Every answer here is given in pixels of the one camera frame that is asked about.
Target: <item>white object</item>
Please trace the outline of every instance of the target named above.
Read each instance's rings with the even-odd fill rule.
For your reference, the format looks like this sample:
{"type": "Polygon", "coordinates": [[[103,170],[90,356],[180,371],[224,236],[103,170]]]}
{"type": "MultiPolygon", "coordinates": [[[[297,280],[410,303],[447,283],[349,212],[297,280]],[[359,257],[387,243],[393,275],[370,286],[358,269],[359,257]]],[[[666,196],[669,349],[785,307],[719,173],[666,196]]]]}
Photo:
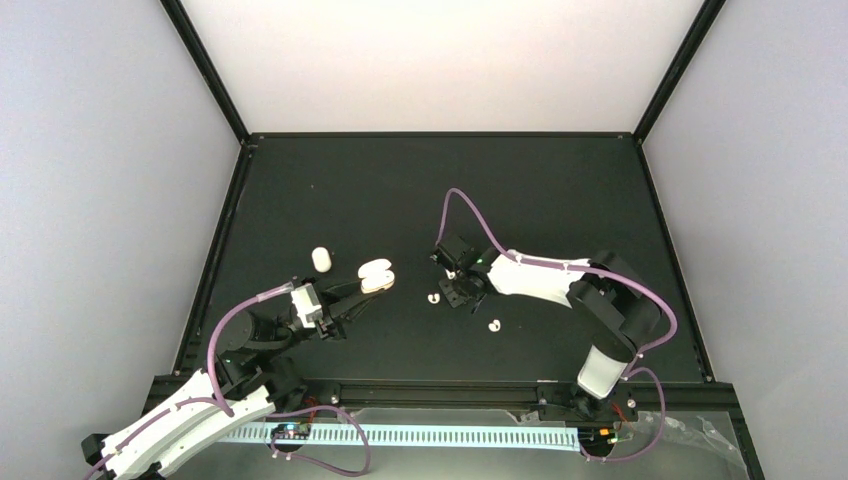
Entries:
{"type": "Polygon", "coordinates": [[[388,261],[385,258],[378,258],[377,260],[371,260],[370,262],[363,264],[361,267],[359,267],[357,275],[359,276],[359,278],[365,278],[370,275],[379,274],[390,268],[392,268],[392,262],[388,261]]]}
{"type": "Polygon", "coordinates": [[[388,290],[395,284],[395,273],[391,270],[375,273],[362,279],[362,293],[388,290]]]}
{"type": "Polygon", "coordinates": [[[318,247],[312,250],[312,265],[319,273],[327,273],[333,266],[333,261],[330,259],[330,252],[324,247],[318,247]]]}
{"type": "Polygon", "coordinates": [[[301,285],[291,292],[291,296],[300,325],[303,328],[315,328],[315,319],[324,315],[315,287],[311,283],[301,285]]]}
{"type": "Polygon", "coordinates": [[[378,290],[388,290],[395,284],[395,274],[391,270],[392,262],[385,258],[372,260],[359,267],[359,278],[362,279],[362,293],[372,293],[378,290]]]}
{"type": "Polygon", "coordinates": [[[159,458],[162,450],[168,447],[175,439],[219,410],[218,407],[209,403],[192,403],[173,411],[172,407],[175,404],[190,398],[211,396],[212,383],[209,381],[209,376],[198,370],[185,385],[168,397],[167,400],[132,425],[106,437],[103,440],[104,447],[101,450],[103,456],[114,453],[115,447],[147,420],[165,410],[171,410],[170,413],[160,418],[135,437],[124,447],[119,455],[115,455],[106,462],[106,468],[115,473],[115,480],[136,478],[147,471],[150,464],[159,458]]]}
{"type": "Polygon", "coordinates": [[[259,387],[238,402],[227,402],[235,413],[232,417],[216,408],[217,411],[213,415],[177,439],[159,456],[159,463],[162,465],[159,475],[170,477],[188,459],[234,429],[272,413],[275,410],[274,403],[269,403],[267,398],[268,390],[259,387]]]}
{"type": "Polygon", "coordinates": [[[613,360],[592,345],[586,363],[577,375],[577,384],[598,399],[604,399],[618,383],[626,363],[613,360]]]}
{"type": "MultiPolygon", "coordinates": [[[[589,266],[588,258],[579,260],[555,260],[552,258],[525,255],[515,250],[509,250],[509,253],[516,257],[521,257],[524,261],[537,259],[561,263],[564,266],[589,266]]],[[[488,273],[488,276],[495,290],[503,295],[528,295],[571,307],[566,294],[571,284],[583,277],[583,272],[519,264],[500,255],[492,262],[492,269],[488,273]]]]}

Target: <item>white plastic piece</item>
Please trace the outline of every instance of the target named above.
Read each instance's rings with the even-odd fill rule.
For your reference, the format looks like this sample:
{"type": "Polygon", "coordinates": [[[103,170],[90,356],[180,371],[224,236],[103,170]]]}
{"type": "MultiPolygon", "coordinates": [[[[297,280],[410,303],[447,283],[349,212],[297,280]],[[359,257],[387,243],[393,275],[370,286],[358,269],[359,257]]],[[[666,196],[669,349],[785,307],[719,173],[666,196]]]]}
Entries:
{"type": "Polygon", "coordinates": [[[253,393],[238,402],[227,402],[235,415],[228,417],[223,410],[217,411],[202,423],[177,439],[159,456],[159,475],[170,477],[188,459],[217,442],[231,431],[242,425],[262,418],[275,410],[274,403],[268,402],[268,390],[259,387],[253,393]]]}
{"type": "Polygon", "coordinates": [[[330,259],[330,252],[324,247],[318,247],[312,250],[312,265],[319,273],[327,273],[333,266],[333,261],[330,259]]]}
{"type": "Polygon", "coordinates": [[[607,398],[619,377],[627,368],[626,363],[613,360],[592,345],[586,363],[577,375],[577,384],[598,399],[607,398]]]}
{"type": "Polygon", "coordinates": [[[291,292],[292,305],[303,328],[315,328],[315,317],[320,317],[321,302],[312,284],[301,285],[291,292]]]}
{"type": "Polygon", "coordinates": [[[378,290],[388,290],[395,284],[395,273],[385,270],[374,273],[362,279],[362,293],[372,293],[378,290]]]}
{"type": "Polygon", "coordinates": [[[174,411],[172,408],[176,403],[190,398],[211,396],[212,384],[209,381],[209,376],[198,370],[182,388],[148,412],[147,415],[120,432],[106,437],[103,440],[104,446],[101,450],[101,454],[104,456],[113,453],[118,444],[147,420],[163,411],[170,410],[167,415],[135,437],[122,449],[120,455],[114,456],[106,462],[106,468],[115,473],[115,480],[136,478],[147,471],[150,464],[159,458],[160,452],[176,438],[179,438],[218,410],[218,407],[209,403],[192,403],[174,411]]]}
{"type": "Polygon", "coordinates": [[[392,262],[388,261],[385,258],[378,258],[377,260],[371,260],[370,262],[359,267],[359,278],[367,278],[371,275],[378,274],[380,272],[384,272],[388,269],[392,268],[392,262]]]}
{"type": "MultiPolygon", "coordinates": [[[[253,422],[230,432],[222,443],[268,445],[277,422],[253,422]]],[[[386,425],[361,424],[372,446],[448,447],[448,448],[520,448],[579,452],[577,429],[573,427],[474,425],[386,425]]],[[[277,445],[351,445],[362,446],[358,432],[349,424],[315,423],[309,437],[279,438],[277,445]]]]}
{"type": "MultiPolygon", "coordinates": [[[[547,260],[558,262],[564,266],[583,265],[589,266],[589,259],[579,260],[555,260],[552,258],[532,257],[523,255],[515,250],[509,253],[520,257],[522,261],[528,259],[547,260]]],[[[566,307],[571,303],[566,298],[571,284],[583,277],[583,272],[571,270],[556,270],[548,267],[536,267],[533,265],[519,264],[509,258],[500,255],[492,262],[492,269],[488,273],[489,281],[498,293],[503,295],[528,295],[556,302],[566,307]]]]}

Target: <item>wire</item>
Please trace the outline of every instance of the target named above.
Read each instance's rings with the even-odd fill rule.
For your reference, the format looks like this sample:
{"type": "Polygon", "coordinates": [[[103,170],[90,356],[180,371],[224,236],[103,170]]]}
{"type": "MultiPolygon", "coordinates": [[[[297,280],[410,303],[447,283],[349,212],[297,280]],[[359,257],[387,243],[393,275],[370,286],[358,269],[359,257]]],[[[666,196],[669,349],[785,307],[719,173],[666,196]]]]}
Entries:
{"type": "Polygon", "coordinates": [[[214,392],[213,398],[217,401],[218,407],[220,407],[228,417],[232,417],[235,413],[227,404],[227,401],[224,400],[224,394],[221,392],[221,385],[218,383],[218,373],[215,371],[215,347],[218,344],[218,338],[221,336],[221,332],[224,331],[224,327],[230,323],[230,320],[241,313],[242,310],[256,305],[257,303],[264,302],[270,298],[289,293],[292,290],[294,290],[294,285],[292,285],[291,282],[288,282],[280,285],[279,287],[272,288],[267,292],[262,292],[248,298],[227,312],[221,321],[218,322],[218,325],[215,326],[215,330],[212,331],[212,336],[209,338],[209,346],[206,348],[206,373],[209,375],[209,381],[212,383],[212,391],[214,392]]]}
{"type": "Polygon", "coordinates": [[[84,477],[82,477],[82,480],[89,480],[91,477],[93,477],[95,473],[97,473],[101,468],[104,467],[104,465],[106,465],[106,462],[112,460],[112,457],[114,457],[114,455],[110,453],[101,458],[97,463],[95,463],[91,468],[88,469],[88,472],[85,474],[84,477]]]}
{"type": "Polygon", "coordinates": [[[653,370],[651,370],[647,367],[639,367],[639,368],[633,369],[633,371],[631,372],[631,375],[638,375],[640,373],[645,373],[647,375],[650,375],[651,379],[654,381],[654,385],[657,386],[657,394],[660,397],[660,426],[657,428],[657,434],[654,436],[653,440],[651,440],[651,443],[646,445],[645,448],[643,448],[642,450],[639,450],[636,453],[626,455],[624,457],[615,457],[615,458],[596,457],[594,455],[590,455],[589,452],[587,452],[586,449],[584,449],[583,446],[581,446],[580,447],[580,453],[582,453],[583,456],[585,456],[587,459],[595,460],[595,461],[599,461],[599,462],[627,462],[627,461],[630,461],[630,460],[635,460],[635,459],[641,457],[642,455],[650,452],[654,447],[657,446],[657,443],[659,443],[660,438],[662,438],[663,429],[665,428],[665,394],[663,393],[662,385],[660,384],[660,379],[657,378],[657,375],[653,372],[653,370]]]}
{"type": "Polygon", "coordinates": [[[627,369],[624,371],[624,374],[623,374],[624,376],[630,376],[632,374],[633,365],[636,363],[636,360],[640,358],[641,354],[644,354],[648,350],[651,350],[652,348],[656,348],[656,347],[664,344],[665,342],[671,340],[671,337],[673,337],[674,334],[677,333],[677,317],[674,315],[674,311],[672,311],[671,307],[668,306],[668,303],[666,303],[665,300],[660,298],[660,296],[657,295],[656,293],[649,290],[648,287],[646,287],[646,286],[644,286],[644,285],[642,285],[638,282],[635,282],[635,281],[625,277],[624,275],[619,275],[617,273],[610,272],[608,270],[603,270],[601,268],[584,267],[583,265],[573,265],[572,264],[572,265],[568,266],[568,269],[571,270],[571,271],[590,273],[590,274],[593,274],[593,275],[597,275],[601,278],[607,277],[609,279],[615,280],[618,283],[626,285],[626,286],[638,291],[642,295],[645,295],[649,299],[651,299],[651,301],[653,301],[660,308],[660,310],[662,310],[663,313],[665,313],[666,316],[668,317],[668,320],[669,320],[668,332],[666,332],[665,335],[654,340],[653,342],[646,343],[645,345],[643,345],[642,348],[640,348],[638,350],[636,358],[633,359],[633,362],[631,362],[630,365],[627,367],[627,369]]]}
{"type": "Polygon", "coordinates": [[[637,351],[636,358],[633,359],[633,362],[631,362],[630,365],[628,365],[627,368],[624,370],[623,376],[627,377],[627,376],[632,375],[633,367],[636,363],[636,360],[639,359],[645,352],[647,352],[648,350],[651,350],[652,348],[656,348],[656,347],[666,343],[667,341],[669,341],[675,335],[675,333],[677,333],[677,317],[674,315],[674,311],[671,309],[671,307],[668,305],[668,303],[666,303],[662,298],[660,298],[659,295],[657,295],[656,293],[654,293],[648,287],[642,285],[641,283],[638,283],[634,280],[631,280],[631,279],[629,279],[629,278],[627,278],[623,275],[619,275],[615,272],[610,272],[608,270],[603,270],[603,269],[600,269],[600,268],[584,267],[582,265],[574,265],[574,264],[566,264],[566,263],[563,263],[561,261],[555,261],[555,260],[525,258],[525,257],[517,256],[513,253],[508,252],[503,247],[503,245],[501,245],[500,242],[498,242],[498,239],[495,238],[495,234],[492,233],[492,229],[489,228],[489,224],[486,223],[486,219],[483,218],[483,214],[480,213],[480,210],[477,208],[476,205],[474,205],[474,202],[471,201],[470,198],[468,198],[468,195],[466,195],[465,192],[463,192],[462,190],[460,190],[458,188],[451,188],[445,194],[445,201],[444,201],[444,205],[442,206],[442,220],[441,220],[441,223],[439,224],[439,236],[436,239],[437,244],[442,240],[442,237],[444,236],[444,233],[445,233],[445,223],[447,221],[448,206],[450,205],[450,199],[451,199],[452,195],[459,195],[460,198],[465,200],[465,203],[468,205],[468,208],[471,209],[471,211],[474,213],[474,216],[477,217],[477,221],[480,223],[480,226],[483,227],[483,230],[486,232],[486,236],[489,237],[489,241],[492,242],[492,245],[494,245],[494,247],[498,250],[498,252],[501,253],[501,255],[509,258],[510,260],[513,260],[515,262],[518,262],[518,263],[524,264],[524,265],[532,265],[532,266],[544,267],[544,268],[553,268],[555,270],[566,270],[567,269],[567,270],[571,270],[571,271],[578,271],[578,272],[597,275],[601,278],[606,277],[606,278],[609,278],[611,280],[615,280],[615,281],[617,281],[617,282],[619,282],[623,285],[626,285],[626,286],[638,291],[642,295],[645,295],[646,297],[651,299],[651,301],[653,301],[657,305],[657,307],[659,307],[660,310],[663,311],[663,313],[665,313],[665,315],[668,317],[668,321],[669,321],[669,324],[670,324],[668,332],[665,335],[663,335],[662,337],[654,340],[653,342],[650,342],[650,343],[643,345],[642,348],[640,348],[637,351]]]}
{"type": "MultiPolygon", "coordinates": [[[[345,412],[344,410],[342,410],[338,407],[334,407],[332,405],[317,405],[317,406],[314,406],[314,407],[304,408],[303,410],[297,410],[297,411],[294,411],[294,412],[272,413],[271,415],[268,415],[266,418],[291,418],[291,417],[297,417],[297,416],[300,416],[300,415],[304,415],[306,413],[317,412],[319,410],[334,412],[338,415],[341,415],[342,417],[344,417],[345,420],[348,421],[348,423],[353,425],[353,428],[356,429],[356,433],[359,434],[359,438],[362,439],[362,444],[365,446],[365,466],[363,466],[361,470],[345,470],[343,468],[339,468],[339,467],[330,465],[329,463],[323,462],[323,461],[318,460],[316,458],[307,457],[306,455],[300,455],[300,454],[297,454],[297,453],[286,453],[285,454],[286,459],[294,458],[295,460],[304,460],[304,461],[307,461],[307,462],[309,462],[313,465],[318,465],[321,468],[325,468],[325,469],[327,469],[327,470],[329,470],[333,473],[337,473],[337,474],[343,475],[345,477],[361,477],[362,475],[365,475],[366,473],[368,473],[368,469],[371,467],[371,445],[368,444],[368,437],[365,435],[365,431],[362,430],[362,426],[359,425],[359,422],[354,420],[353,417],[349,413],[345,412]]],[[[279,453],[285,453],[285,452],[280,452],[280,450],[277,449],[276,441],[277,441],[277,438],[279,436],[280,436],[280,434],[275,435],[274,438],[271,439],[271,451],[274,452],[275,456],[279,453]]]]}
{"type": "Polygon", "coordinates": [[[621,422],[619,422],[619,426],[616,430],[621,430],[621,425],[627,425],[628,428],[633,430],[633,425],[631,425],[630,420],[628,420],[627,417],[624,416],[624,412],[621,410],[621,407],[619,407],[618,404],[613,402],[612,409],[615,413],[618,414],[618,418],[621,419],[621,422]]]}

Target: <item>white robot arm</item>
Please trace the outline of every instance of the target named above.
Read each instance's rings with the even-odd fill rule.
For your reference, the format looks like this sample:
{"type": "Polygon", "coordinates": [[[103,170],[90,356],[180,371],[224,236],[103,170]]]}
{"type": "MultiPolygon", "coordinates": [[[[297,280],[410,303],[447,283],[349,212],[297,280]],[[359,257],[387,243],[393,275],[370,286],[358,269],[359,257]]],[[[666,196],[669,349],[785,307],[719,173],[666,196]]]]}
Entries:
{"type": "Polygon", "coordinates": [[[610,394],[661,317],[659,308],[639,292],[582,271],[581,267],[600,268],[637,278],[609,252],[578,260],[515,250],[502,254],[494,248],[480,254],[462,238],[449,235],[438,243],[431,258],[448,273],[439,286],[454,308],[474,302],[473,313],[487,294],[517,294],[574,309],[593,344],[577,384],[595,399],[610,394]]]}

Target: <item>metal frame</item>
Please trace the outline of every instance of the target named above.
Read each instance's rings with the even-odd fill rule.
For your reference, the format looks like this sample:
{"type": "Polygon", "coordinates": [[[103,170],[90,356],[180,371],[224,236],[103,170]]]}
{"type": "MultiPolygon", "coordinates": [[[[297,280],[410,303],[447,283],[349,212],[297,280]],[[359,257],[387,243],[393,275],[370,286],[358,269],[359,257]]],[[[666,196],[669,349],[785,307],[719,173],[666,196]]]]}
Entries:
{"type": "MultiPolygon", "coordinates": [[[[222,252],[229,236],[235,215],[236,204],[244,187],[247,173],[250,169],[253,151],[256,149],[256,141],[260,134],[250,134],[242,122],[235,104],[224,87],[224,83],[215,70],[212,60],[191,24],[188,14],[180,0],[161,0],[168,16],[180,34],[186,48],[192,56],[198,70],[203,76],[213,97],[218,102],[222,113],[226,117],[237,140],[241,144],[238,160],[233,177],[230,182],[227,196],[224,201],[218,226],[212,239],[212,245],[206,264],[203,268],[200,284],[197,288],[194,303],[189,313],[186,328],[180,342],[177,358],[174,363],[174,375],[157,376],[153,381],[150,393],[145,403],[144,411],[149,411],[162,400],[174,393],[190,377],[188,371],[194,367],[194,362],[200,354],[202,340],[200,338],[201,323],[205,316],[206,308],[215,284],[215,278],[221,260],[222,252]]],[[[700,359],[704,372],[704,383],[696,384],[663,384],[666,396],[667,409],[669,411],[723,411],[730,415],[731,423],[740,450],[748,467],[748,474],[754,480],[764,479],[763,471],[757,459],[756,451],[751,440],[745,418],[742,414],[739,400],[733,386],[728,383],[713,381],[713,371],[709,363],[703,338],[698,328],[692,305],[685,287],[680,265],[671,242],[668,226],[662,213],[659,199],[656,194],[653,180],[650,175],[647,160],[642,150],[644,143],[654,123],[659,118],[665,104],[668,102],[674,88],[683,76],[686,67],[694,57],[699,45],[703,41],[710,26],[718,16],[725,0],[705,0],[698,12],[692,26],[689,28],[680,48],[668,70],[660,82],[651,102],[646,108],[639,124],[636,126],[632,137],[634,148],[638,153],[642,164],[645,179],[651,191],[654,208],[665,236],[671,262],[674,267],[675,276],[683,294],[685,307],[692,319],[692,328],[695,334],[695,354],[700,359]]],[[[476,135],[506,135],[507,133],[475,133],[476,135]]],[[[591,133],[580,133],[580,135],[591,135],[591,133]]],[[[279,136],[286,134],[269,133],[262,134],[279,136]]],[[[325,403],[331,399],[342,403],[350,408],[362,407],[398,407],[398,406],[426,406],[430,408],[502,408],[517,412],[538,410],[540,416],[546,420],[567,420],[570,424],[579,424],[579,419],[569,417],[567,414],[558,412],[555,408],[543,407],[539,409],[539,400],[553,397],[555,403],[559,390],[567,389],[567,384],[544,385],[533,383],[434,383],[434,382],[351,382],[344,380],[321,380],[307,381],[310,389],[320,392],[320,397],[325,403]]],[[[657,393],[652,384],[627,385],[624,390],[627,395],[636,400],[640,408],[659,407],[657,393]]]]}

